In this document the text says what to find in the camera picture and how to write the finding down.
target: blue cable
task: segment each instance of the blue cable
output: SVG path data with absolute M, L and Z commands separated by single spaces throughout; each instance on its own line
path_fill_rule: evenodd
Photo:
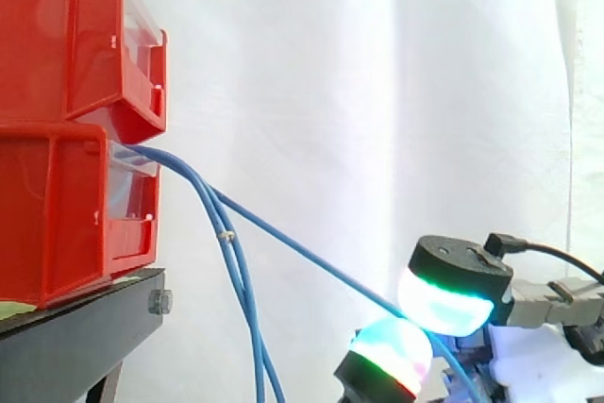
M 252 349 L 254 353 L 254 370 L 256 375 L 257 402 L 264 402 L 264 378 L 262 371 L 262 364 L 264 364 L 264 367 L 266 368 L 266 373 L 273 386 L 277 403 L 284 403 L 285 397 L 283 395 L 283 391 L 281 389 L 277 377 L 277 372 L 271 362 L 268 351 L 266 350 L 266 346 L 260 335 L 256 303 L 254 300 L 251 279 L 249 277 L 249 273 L 245 263 L 243 250 L 241 248 L 239 239 L 237 238 L 237 235 L 235 233 L 234 227 L 230 223 L 228 216 L 224 212 L 224 209 L 222 208 L 216 195 L 213 193 L 213 190 L 191 166 L 189 166 L 180 158 L 161 150 L 156 150 L 153 148 L 139 145 L 132 146 L 131 149 L 143 156 L 146 156 L 151 160 L 158 162 L 159 164 L 165 167 L 170 168 L 174 172 L 185 177 L 191 182 L 191 184 L 195 188 L 202 203 L 204 204 L 204 207 L 206 208 L 211 224 L 219 239 L 219 244 L 223 253 L 223 257 L 225 259 L 225 264 L 228 270 L 229 277 L 231 279 L 231 283 L 233 284 L 233 288 L 235 289 L 237 298 L 240 302 L 240 305 L 242 306 L 245 319 L 250 327 L 250 334 L 252 337 Z M 235 233 L 234 237 L 229 238 L 228 236 L 224 235 L 229 231 Z M 233 251 L 235 252 L 236 260 L 240 266 L 241 280 L 243 281 L 243 283 L 240 280 L 240 276 L 230 255 L 229 247 L 231 245 L 233 246 Z
M 253 212 L 247 210 L 246 208 L 242 207 L 237 202 L 231 200 L 230 198 L 228 198 L 226 195 L 224 195 L 220 191 L 216 190 L 215 188 L 213 188 L 213 190 L 221 202 L 223 202 L 226 206 L 228 206 L 235 212 L 239 213 L 243 218 L 250 221 L 256 227 L 259 227 L 260 229 L 264 230 L 266 233 L 271 235 L 273 238 L 288 245 L 291 249 L 295 250 L 302 257 L 304 257 L 305 259 L 316 264 L 317 266 L 322 268 L 324 271 L 327 271 L 334 277 L 338 278 L 341 282 L 345 283 L 353 290 L 356 290 L 363 296 L 367 297 L 368 299 L 370 299 L 371 301 L 373 301 L 374 303 L 376 303 L 377 305 L 379 305 L 380 307 L 382 307 L 384 310 L 388 311 L 392 315 L 394 315 L 398 318 L 405 318 L 405 315 L 400 311 L 400 309 L 397 306 L 395 306 L 391 302 L 387 301 L 386 299 L 381 297 L 379 294 L 375 293 L 373 290 L 364 286 L 362 283 L 358 282 L 353 277 L 349 276 L 348 274 L 344 273 L 340 269 L 336 268 L 334 265 L 332 265 L 328 261 L 325 261 L 318 255 L 312 253 L 309 249 L 304 247 L 302 244 L 298 243 L 296 240 L 290 238 L 286 234 L 280 232 L 279 230 L 277 230 L 276 228 L 274 228 L 273 226 L 271 226 L 270 224 L 268 224 L 267 222 L 265 222 L 264 220 L 259 218 L 259 216 L 257 216 Z M 446 345 L 432 332 L 430 332 L 428 330 L 424 330 L 424 332 L 429 337 L 432 344 L 437 346 L 437 348 L 439 349 L 439 351 L 441 352 L 441 354 L 443 355 L 445 360 L 448 362 L 449 366 L 453 369 L 453 371 L 458 376 L 458 378 L 461 380 L 463 385 L 467 388 L 468 394 L 469 394 L 470 398 L 472 399 L 472 401 L 474 403 L 484 403 L 482 398 L 480 397 L 478 389 L 472 382 L 472 379 L 470 379 L 470 377 L 468 377 L 467 373 L 465 373 L 465 370 L 463 370 L 463 367 L 461 367 L 461 364 L 457 361 L 457 359 L 455 359 L 455 357 L 453 356 L 451 351 L 449 351 L 449 349 L 446 347 Z
M 387 301 L 386 299 L 384 299 L 383 297 L 381 297 L 379 294 L 375 293 L 368 287 L 364 286 L 362 283 L 358 282 L 353 277 L 347 275 L 340 269 L 336 268 L 335 266 L 330 264 L 328 261 L 323 260 L 318 255 L 312 253 L 309 249 L 304 247 L 302 244 L 298 243 L 294 239 L 290 238 L 289 236 L 280 232 L 276 228 L 272 227 L 270 224 L 268 224 L 267 222 L 265 222 L 264 220 L 259 218 L 259 216 L 255 215 L 251 211 L 247 210 L 246 208 L 242 207 L 235 201 L 231 200 L 230 198 L 228 198 L 226 195 L 224 195 L 220 191 L 209 186 L 191 166 L 189 166 L 186 162 L 184 162 L 180 158 L 178 158 L 168 152 L 156 150 L 154 148 L 139 146 L 139 145 L 132 146 L 131 149 L 136 151 L 137 153 L 140 153 L 143 156 L 148 157 L 151 160 L 158 162 L 161 165 L 164 165 L 164 166 L 172 169 L 176 173 L 187 178 L 193 184 L 193 186 L 195 187 L 195 190 L 199 194 L 199 197 L 201 198 L 202 202 L 204 203 L 204 206 L 206 207 L 206 211 L 208 212 L 210 220 L 212 221 L 212 225 L 214 226 L 214 230 L 216 231 L 216 234 L 219 235 L 219 238 L 220 238 L 221 233 L 224 233 L 227 230 L 234 232 L 234 229 L 229 227 L 229 226 L 232 227 L 232 224 L 230 223 L 227 215 L 224 213 L 224 210 L 220 206 L 220 202 L 222 202 L 227 207 L 229 207 L 232 210 L 234 210 L 235 212 L 239 213 L 243 218 L 247 219 L 252 224 L 254 224 L 255 226 L 264 230 L 269 235 L 273 236 L 274 238 L 281 241 L 282 243 L 285 243 L 290 248 L 292 248 L 293 250 L 298 252 L 301 256 L 303 256 L 307 260 L 311 261 L 312 263 L 316 264 L 317 266 L 319 266 L 323 270 L 327 271 L 328 273 L 332 274 L 334 277 L 338 278 L 344 284 L 348 285 L 349 287 L 351 287 L 358 293 L 360 293 L 360 294 L 364 295 L 365 297 L 367 297 L 368 299 L 370 299 L 372 302 L 381 306 L 384 310 L 388 311 L 389 313 L 391 313 L 392 315 L 394 315 L 398 318 L 405 318 L 404 314 L 394 304 Z M 251 294 L 252 295 L 251 299 L 249 298 L 249 295 L 247 294 L 248 291 L 246 289 L 250 289 L 250 291 L 251 291 L 251 282 L 249 282 L 249 275 L 247 275 L 247 276 L 243 275 L 243 274 L 246 274 L 244 272 L 244 271 L 246 271 L 246 266 L 244 266 L 242 269 L 242 280 L 243 280 L 243 286 L 244 286 L 244 289 L 242 289 L 241 282 L 239 281 L 239 278 L 236 276 L 236 271 L 234 269 L 234 264 L 232 263 L 232 258 L 230 257 L 230 254 L 228 253 L 229 251 L 228 251 L 227 246 L 233 245 L 233 249 L 235 251 L 236 257 L 238 257 L 238 252 L 239 252 L 239 254 L 241 255 L 241 262 L 245 263 L 241 245 L 239 244 L 238 241 L 236 241 L 236 239 L 237 239 L 237 235 L 235 234 L 232 244 L 230 244 L 230 241 L 220 241 L 220 245 L 221 245 L 221 250 L 223 251 L 223 256 L 225 257 L 225 263 L 226 263 L 227 270 L 229 272 L 229 276 L 231 277 L 231 282 L 233 283 L 233 287 L 235 288 L 235 291 L 237 293 L 240 304 L 242 305 L 242 309 L 244 311 L 245 318 L 248 321 L 248 324 L 250 325 L 250 331 L 252 332 L 252 344 L 253 344 L 254 358 L 255 358 L 255 372 L 256 372 L 256 377 L 257 377 L 257 400 L 258 400 L 258 397 L 259 397 L 258 390 L 259 390 L 260 386 L 258 383 L 258 381 L 259 381 L 258 380 L 258 367 L 257 367 L 256 362 L 258 361 L 259 356 L 260 356 L 260 360 L 264 362 L 267 374 L 269 376 L 269 379 L 271 379 L 271 384 L 273 384 L 276 395 L 278 394 L 277 389 L 280 390 L 280 385 L 278 385 L 278 378 L 275 373 L 275 369 L 273 367 L 273 364 L 270 361 L 270 358 L 268 357 L 268 353 L 266 352 L 266 348 L 265 348 L 265 346 L 262 342 L 261 336 L 260 336 L 260 329 L 258 328 L 258 319 L 256 316 L 253 294 Z M 249 300 L 251 300 L 251 302 L 249 304 L 250 304 L 250 308 L 252 310 L 249 311 L 249 315 L 248 315 L 246 309 L 248 309 L 247 303 Z M 256 329 L 258 331 L 258 335 L 260 336 L 260 354 L 259 355 L 257 354 L 257 350 L 254 347 L 254 336 L 255 336 L 254 329 Z M 453 354 L 448 350 L 446 345 L 443 344 L 443 342 L 432 332 L 425 330 L 425 333 L 430 338 L 430 341 L 436 345 L 436 347 L 439 349 L 439 351 L 441 352 L 441 354 L 443 355 L 445 360 L 448 362 L 449 366 L 453 369 L 453 371 L 456 373 L 456 375 L 458 375 L 458 377 L 460 378 L 461 382 L 465 385 L 465 387 L 467 388 L 468 394 L 469 394 L 470 398 L 472 399 L 473 403 L 484 403 L 482 398 L 479 396 L 478 389 L 476 388 L 476 386 L 474 385 L 472 380 L 468 377 L 468 375 L 465 373 L 465 371 L 461 367 L 460 363 L 455 359 Z M 263 401 L 263 398 L 264 398 L 264 395 L 263 395 L 263 383 L 262 383 L 261 400 L 258 400 L 258 401 Z M 279 401 L 279 403 L 281 403 L 281 401 L 284 401 L 284 400 L 279 400 L 279 397 L 277 397 L 277 401 Z

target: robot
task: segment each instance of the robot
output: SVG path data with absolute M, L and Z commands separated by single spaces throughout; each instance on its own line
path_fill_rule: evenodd
M 512 269 L 503 257 L 530 249 L 568 260 L 592 278 L 570 277 L 547 284 L 512 280 Z M 563 252 L 508 235 L 491 234 L 485 245 L 432 236 L 420 239 L 415 248 L 401 278 L 399 304 L 417 325 L 440 334 L 482 401 L 596 403 L 604 401 L 601 282 L 598 273 Z M 431 289 L 442 293 L 431 297 Z M 426 355 L 422 358 L 414 352 L 422 343 L 420 334 L 412 332 L 408 338 L 402 347 L 396 342 L 404 339 L 394 346 L 392 339 L 381 340 L 388 345 L 385 349 L 406 356 L 412 368 L 429 366 Z M 438 356 L 437 348 L 433 349 Z M 379 359 L 373 364 L 388 370 Z M 344 359 L 335 373 L 345 388 L 343 403 L 415 401 L 415 383 L 427 373 L 421 370 L 399 380 L 390 375 L 390 381 L 382 373 L 366 382 L 360 376 L 367 370 L 375 373 L 371 366 L 354 370 L 348 356 Z M 444 381 L 447 395 L 430 403 L 471 401 L 466 386 L 450 368 L 444 371 Z M 394 391 L 384 390 L 389 385 Z

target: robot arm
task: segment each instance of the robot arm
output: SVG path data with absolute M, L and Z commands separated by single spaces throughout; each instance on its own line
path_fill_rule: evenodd
M 418 326 L 439 334 L 485 402 L 604 402 L 602 278 L 597 275 L 600 283 L 575 277 L 547 284 L 512 280 L 503 256 L 527 250 L 527 245 L 505 235 L 491 235 L 484 246 L 441 237 L 420 239 L 401 279 L 401 309 Z M 593 277 L 595 272 L 588 269 L 588 274 Z M 412 287 L 409 281 L 421 281 L 423 287 Z M 471 308 L 485 303 L 492 303 L 486 315 Z M 344 382 L 341 374 L 336 376 Z M 445 370 L 444 380 L 448 395 L 432 403 L 470 401 L 451 370 Z M 346 395 L 354 397 L 343 401 L 382 402 L 363 392 L 355 394 L 349 384 Z M 364 386 L 374 384 L 370 380 Z

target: stacked storage bins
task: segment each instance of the stacked storage bins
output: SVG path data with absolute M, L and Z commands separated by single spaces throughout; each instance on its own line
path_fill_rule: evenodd
M 0 0 L 0 302 L 42 308 L 155 260 L 166 36 L 140 0 Z

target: white backdrop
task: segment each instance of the white backdrop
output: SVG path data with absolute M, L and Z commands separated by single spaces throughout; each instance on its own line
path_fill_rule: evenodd
M 394 297 L 423 234 L 566 246 L 556 0 L 145 1 L 170 39 L 169 132 L 154 144 L 376 291 Z M 380 311 L 237 221 L 288 401 L 337 401 L 331 374 Z M 522 260 L 521 277 L 565 272 Z M 168 172 L 159 265 L 175 308 L 127 360 L 118 402 L 253 401 L 217 244 Z

